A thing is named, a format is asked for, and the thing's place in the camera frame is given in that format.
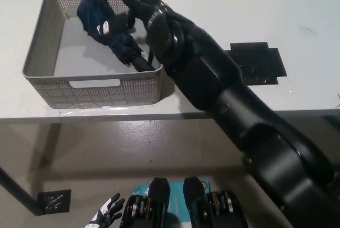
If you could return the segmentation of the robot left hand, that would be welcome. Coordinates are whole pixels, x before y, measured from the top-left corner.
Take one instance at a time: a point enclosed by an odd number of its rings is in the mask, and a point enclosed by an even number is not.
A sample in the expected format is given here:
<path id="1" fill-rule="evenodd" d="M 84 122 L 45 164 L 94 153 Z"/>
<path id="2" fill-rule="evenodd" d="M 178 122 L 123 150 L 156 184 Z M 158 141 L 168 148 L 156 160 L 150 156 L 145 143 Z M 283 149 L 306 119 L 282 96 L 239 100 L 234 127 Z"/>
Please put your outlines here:
<path id="1" fill-rule="evenodd" d="M 108 228 L 113 222 L 122 217 L 121 210 L 125 199 L 120 198 L 120 193 L 116 193 L 109 198 L 95 213 L 92 220 L 85 228 Z"/>

